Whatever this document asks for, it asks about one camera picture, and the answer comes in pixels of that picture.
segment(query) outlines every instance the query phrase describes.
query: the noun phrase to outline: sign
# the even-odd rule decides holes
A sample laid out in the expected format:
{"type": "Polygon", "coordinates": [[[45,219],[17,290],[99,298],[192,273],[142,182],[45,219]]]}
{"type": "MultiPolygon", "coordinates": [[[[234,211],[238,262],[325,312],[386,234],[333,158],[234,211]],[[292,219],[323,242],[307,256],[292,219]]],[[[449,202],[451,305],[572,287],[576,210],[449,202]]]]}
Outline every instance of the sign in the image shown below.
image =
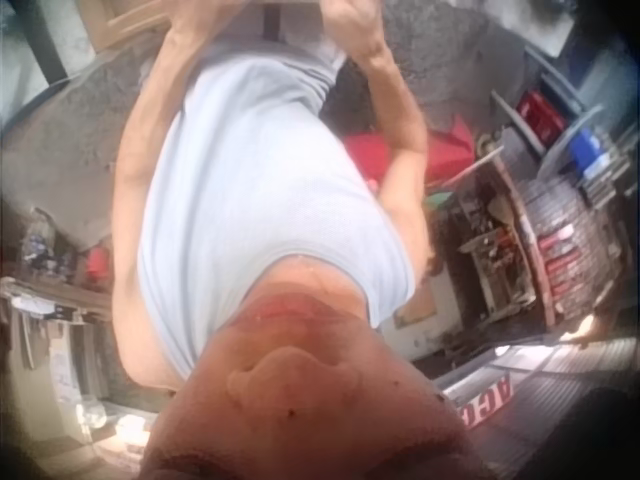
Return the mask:
{"type": "Polygon", "coordinates": [[[467,430],[470,430],[500,410],[512,396],[511,378],[507,373],[469,403],[458,408],[458,413],[467,430]]]}

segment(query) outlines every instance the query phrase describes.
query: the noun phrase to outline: mouth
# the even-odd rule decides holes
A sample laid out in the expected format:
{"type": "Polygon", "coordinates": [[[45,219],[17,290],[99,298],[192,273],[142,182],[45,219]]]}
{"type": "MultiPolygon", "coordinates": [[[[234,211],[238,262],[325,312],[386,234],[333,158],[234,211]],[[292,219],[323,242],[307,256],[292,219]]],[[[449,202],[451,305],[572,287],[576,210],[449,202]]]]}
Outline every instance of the mouth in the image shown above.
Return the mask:
{"type": "Polygon", "coordinates": [[[241,357],[248,371],[276,350],[293,347],[333,366],[344,361],[362,320],[336,311],[303,293],[259,298],[241,308],[225,328],[240,334],[241,357]]]}

